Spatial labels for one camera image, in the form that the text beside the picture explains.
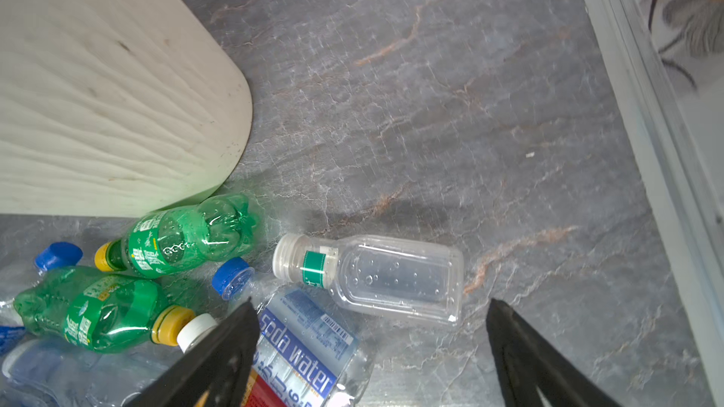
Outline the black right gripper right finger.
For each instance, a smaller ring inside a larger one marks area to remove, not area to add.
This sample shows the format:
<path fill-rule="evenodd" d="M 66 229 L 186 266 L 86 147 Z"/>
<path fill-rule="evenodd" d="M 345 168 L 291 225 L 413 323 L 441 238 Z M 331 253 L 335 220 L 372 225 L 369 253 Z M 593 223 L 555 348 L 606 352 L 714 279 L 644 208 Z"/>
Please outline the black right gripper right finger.
<path fill-rule="evenodd" d="M 491 299 L 486 330 L 506 406 L 616 406 L 508 303 Z"/>

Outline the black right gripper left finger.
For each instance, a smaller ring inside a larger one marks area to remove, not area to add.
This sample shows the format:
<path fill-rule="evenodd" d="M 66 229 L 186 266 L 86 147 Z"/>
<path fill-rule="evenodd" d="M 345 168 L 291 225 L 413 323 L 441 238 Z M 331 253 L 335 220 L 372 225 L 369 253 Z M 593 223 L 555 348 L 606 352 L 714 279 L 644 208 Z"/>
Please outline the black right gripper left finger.
<path fill-rule="evenodd" d="M 203 314 L 184 326 L 177 342 L 184 356 L 130 401 L 131 406 L 239 406 L 246 392 L 258 314 L 250 301 L 222 322 Z"/>

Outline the orange red drink bottle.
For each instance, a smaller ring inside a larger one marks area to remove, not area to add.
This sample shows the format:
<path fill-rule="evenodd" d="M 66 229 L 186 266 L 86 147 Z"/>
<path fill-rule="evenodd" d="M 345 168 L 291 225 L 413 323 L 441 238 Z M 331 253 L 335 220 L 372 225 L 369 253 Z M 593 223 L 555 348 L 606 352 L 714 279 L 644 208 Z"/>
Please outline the orange red drink bottle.
<path fill-rule="evenodd" d="M 210 314 L 201 314 L 185 325 L 177 336 L 178 346 L 187 353 L 198 345 L 216 327 L 218 322 Z M 275 407 L 284 406 L 283 401 L 263 378 L 251 369 L 247 381 L 245 396 L 241 402 L 243 407 Z"/>

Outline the soda water bottle blue cap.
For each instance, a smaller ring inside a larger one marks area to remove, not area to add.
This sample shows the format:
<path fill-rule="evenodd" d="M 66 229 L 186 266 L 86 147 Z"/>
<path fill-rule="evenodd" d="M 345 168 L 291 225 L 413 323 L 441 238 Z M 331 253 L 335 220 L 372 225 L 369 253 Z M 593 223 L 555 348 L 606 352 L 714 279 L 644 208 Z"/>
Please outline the soda water bottle blue cap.
<path fill-rule="evenodd" d="M 350 321 L 241 258 L 222 264 L 212 286 L 229 311 L 246 301 L 254 305 L 260 337 L 252 369 L 284 406 L 358 405 L 371 378 L 373 351 Z"/>

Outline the clear bottle green band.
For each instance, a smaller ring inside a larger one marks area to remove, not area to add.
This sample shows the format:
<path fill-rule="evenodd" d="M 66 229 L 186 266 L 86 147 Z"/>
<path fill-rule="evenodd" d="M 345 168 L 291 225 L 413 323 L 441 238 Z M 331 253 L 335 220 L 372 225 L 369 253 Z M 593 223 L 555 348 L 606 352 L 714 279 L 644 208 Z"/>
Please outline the clear bottle green band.
<path fill-rule="evenodd" d="M 362 235 L 281 237 L 273 253 L 280 280 L 325 289 L 360 314 L 454 329 L 462 316 L 464 257 L 435 243 Z"/>

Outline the blue label bottle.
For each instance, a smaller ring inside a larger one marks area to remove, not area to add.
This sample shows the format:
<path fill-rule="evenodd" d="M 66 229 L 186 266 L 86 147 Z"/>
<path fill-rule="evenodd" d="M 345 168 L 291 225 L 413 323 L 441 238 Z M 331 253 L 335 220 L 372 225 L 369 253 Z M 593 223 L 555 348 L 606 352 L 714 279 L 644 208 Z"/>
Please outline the blue label bottle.
<path fill-rule="evenodd" d="M 13 307 L 16 296 L 34 288 L 51 269 L 75 266 L 81 260 L 81 248 L 70 242 L 50 244 L 30 263 L 18 261 L 1 269 L 1 355 L 18 345 L 26 335 L 26 328 Z"/>

